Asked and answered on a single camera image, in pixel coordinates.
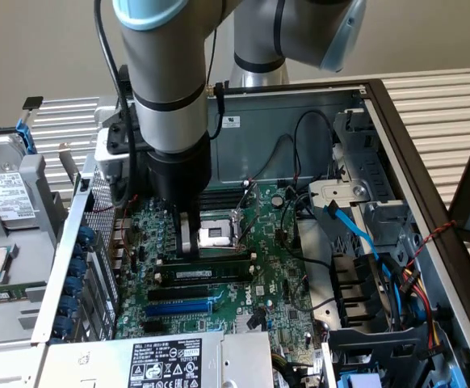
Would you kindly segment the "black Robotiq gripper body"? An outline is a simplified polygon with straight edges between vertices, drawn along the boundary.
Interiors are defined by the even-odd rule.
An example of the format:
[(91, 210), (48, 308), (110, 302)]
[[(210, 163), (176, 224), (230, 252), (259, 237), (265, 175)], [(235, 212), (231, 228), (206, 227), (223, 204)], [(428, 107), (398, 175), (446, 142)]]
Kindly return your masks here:
[(190, 205), (212, 177), (211, 141), (207, 132), (190, 149), (176, 154), (147, 153), (155, 193), (174, 205)]

